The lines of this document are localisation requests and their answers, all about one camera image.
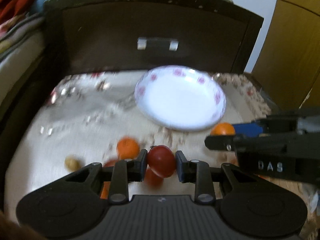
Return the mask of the small red tomato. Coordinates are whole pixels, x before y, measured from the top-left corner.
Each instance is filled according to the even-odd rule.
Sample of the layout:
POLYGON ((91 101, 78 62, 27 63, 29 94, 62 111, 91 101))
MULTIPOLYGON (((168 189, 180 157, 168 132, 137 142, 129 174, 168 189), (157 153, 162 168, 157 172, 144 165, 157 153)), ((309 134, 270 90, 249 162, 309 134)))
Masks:
POLYGON ((144 177, 144 183, 148 185, 150 188, 157 189, 163 185, 164 179, 157 176, 152 169, 147 168, 145 177, 144 177))
POLYGON ((176 159, 171 149, 164 145, 152 147, 147 155, 148 166, 161 178, 169 178, 176 170, 176 159))

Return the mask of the large dark red tomato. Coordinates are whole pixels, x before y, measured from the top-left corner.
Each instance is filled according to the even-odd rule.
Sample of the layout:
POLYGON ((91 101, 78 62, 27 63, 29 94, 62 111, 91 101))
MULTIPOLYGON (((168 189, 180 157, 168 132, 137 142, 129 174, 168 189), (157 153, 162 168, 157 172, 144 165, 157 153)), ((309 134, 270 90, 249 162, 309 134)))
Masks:
POLYGON ((110 159, 103 164, 103 168, 105 167, 113 167, 119 160, 118 159, 110 159))

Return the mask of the tan round fruit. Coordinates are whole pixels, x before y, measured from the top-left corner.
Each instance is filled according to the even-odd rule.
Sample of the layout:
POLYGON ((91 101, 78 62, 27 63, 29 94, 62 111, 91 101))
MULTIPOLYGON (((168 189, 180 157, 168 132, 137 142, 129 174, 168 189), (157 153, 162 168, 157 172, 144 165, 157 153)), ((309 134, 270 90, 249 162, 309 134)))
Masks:
POLYGON ((75 172, 82 168, 82 164, 79 159, 70 155, 65 158, 65 167, 69 172, 75 172))

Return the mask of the white floral plate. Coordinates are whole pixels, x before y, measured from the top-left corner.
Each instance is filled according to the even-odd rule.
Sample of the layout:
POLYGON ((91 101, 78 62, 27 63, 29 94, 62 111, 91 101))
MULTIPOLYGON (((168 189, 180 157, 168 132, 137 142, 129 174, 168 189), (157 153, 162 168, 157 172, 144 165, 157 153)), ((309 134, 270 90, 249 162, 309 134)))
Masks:
POLYGON ((224 116, 227 100, 207 73, 185 66, 147 71, 136 83, 137 108, 150 120, 178 131, 201 131, 224 116))

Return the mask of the brown wooden cabinet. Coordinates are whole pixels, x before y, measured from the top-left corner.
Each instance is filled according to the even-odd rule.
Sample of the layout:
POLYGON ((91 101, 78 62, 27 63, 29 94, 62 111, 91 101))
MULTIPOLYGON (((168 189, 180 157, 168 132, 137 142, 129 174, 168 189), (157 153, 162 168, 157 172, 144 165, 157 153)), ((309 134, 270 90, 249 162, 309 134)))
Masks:
POLYGON ((252 75, 283 111, 319 106, 319 0, 277 0, 252 75))

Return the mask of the small orange mandarin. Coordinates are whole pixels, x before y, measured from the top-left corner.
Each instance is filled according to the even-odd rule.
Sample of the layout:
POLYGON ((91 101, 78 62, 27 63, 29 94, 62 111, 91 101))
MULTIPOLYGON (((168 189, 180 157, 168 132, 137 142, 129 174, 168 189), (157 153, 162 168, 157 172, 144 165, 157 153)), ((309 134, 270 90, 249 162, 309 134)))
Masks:
POLYGON ((100 194, 101 199, 108 199, 109 189, 110 189, 110 182, 105 181, 100 194))

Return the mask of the dark wooden drawer cabinet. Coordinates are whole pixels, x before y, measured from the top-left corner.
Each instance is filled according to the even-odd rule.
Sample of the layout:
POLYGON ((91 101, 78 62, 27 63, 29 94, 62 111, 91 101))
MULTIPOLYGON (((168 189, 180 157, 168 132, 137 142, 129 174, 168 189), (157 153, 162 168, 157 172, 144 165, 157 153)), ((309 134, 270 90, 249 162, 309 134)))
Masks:
POLYGON ((242 73, 263 18, 222 0, 48 0, 45 41, 66 74, 180 65, 242 73), (172 38, 176 51, 137 49, 139 37, 172 38))

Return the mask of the orange mandarin back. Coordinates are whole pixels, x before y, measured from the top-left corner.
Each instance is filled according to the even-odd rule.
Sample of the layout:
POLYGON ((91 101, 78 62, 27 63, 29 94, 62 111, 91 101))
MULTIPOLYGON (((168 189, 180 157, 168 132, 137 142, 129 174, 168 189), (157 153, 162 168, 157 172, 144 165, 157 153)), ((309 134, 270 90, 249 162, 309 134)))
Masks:
POLYGON ((123 137, 117 143, 119 159, 135 159, 140 152, 139 143, 135 138, 123 137))

